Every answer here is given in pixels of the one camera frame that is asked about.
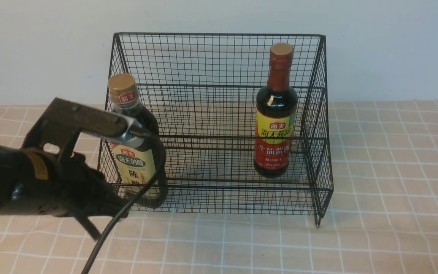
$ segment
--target product label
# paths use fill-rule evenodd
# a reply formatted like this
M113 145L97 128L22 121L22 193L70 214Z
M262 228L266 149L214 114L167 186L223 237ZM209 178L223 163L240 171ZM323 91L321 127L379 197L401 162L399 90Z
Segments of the product label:
M155 162L153 161L153 153L148 151L137 151L127 146L119 144L111 144L113 157L123 180L123 184L133 186L126 187L128 191L137 193L141 187L155 174ZM149 199L158 198L158 182L145 193L144 197Z
M292 137L295 115L272 118L256 111L256 137ZM290 154L291 140L256 139L254 158L262 168L277 170L285 167Z
M119 96L119 102L121 104L127 104L136 98L137 98L136 92L128 91L128 92L124 92L122 95Z
M34 152L29 151L23 151L24 154L30 159L33 170L35 171L35 178L39 180L48 180L48 170L47 166L45 165L45 162L43 159Z

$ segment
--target yellow bottle label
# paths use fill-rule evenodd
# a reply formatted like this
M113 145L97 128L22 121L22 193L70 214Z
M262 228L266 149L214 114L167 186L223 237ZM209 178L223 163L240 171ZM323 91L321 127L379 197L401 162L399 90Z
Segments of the yellow bottle label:
M284 118L271 118L256 111L258 137L292 137L294 133L295 115ZM264 139L267 144L279 144L283 140Z
M151 149L147 151L137 151L127 146L111 144L111 151L118 166L123 184L129 184L126 190L137 193L141 187L155 174L155 162ZM159 196L158 182L149 189L144 197L156 199Z

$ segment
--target metal wire rack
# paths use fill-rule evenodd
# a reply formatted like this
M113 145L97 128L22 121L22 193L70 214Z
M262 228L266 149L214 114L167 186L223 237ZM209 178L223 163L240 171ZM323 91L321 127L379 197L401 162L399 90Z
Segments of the metal wire rack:
M252 164L254 120L277 42L294 46L290 85L299 105L287 173L268 179ZM333 192L326 62L321 35L115 33L109 77L135 76L167 148L168 196L155 210L308 214L319 225ZM105 141L98 168L123 194Z

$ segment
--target beige tablecloth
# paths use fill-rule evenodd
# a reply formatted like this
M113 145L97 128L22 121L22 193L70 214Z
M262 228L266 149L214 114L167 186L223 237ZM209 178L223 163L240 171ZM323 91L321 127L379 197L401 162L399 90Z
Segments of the beige tablecloth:
M0 144L20 146L44 109L0 107ZM329 118L335 192L320 229L304 216L133 212L92 271L438 273L438 102L336 103ZM96 165L97 139L76 149ZM93 245L72 219L0 217L0 273L78 273Z

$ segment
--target basket leg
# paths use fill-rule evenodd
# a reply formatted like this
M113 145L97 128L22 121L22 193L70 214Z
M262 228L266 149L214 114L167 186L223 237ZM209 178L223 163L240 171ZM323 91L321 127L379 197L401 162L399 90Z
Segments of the basket leg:
M320 228L320 222L322 221L322 218L318 215L315 215L315 228Z

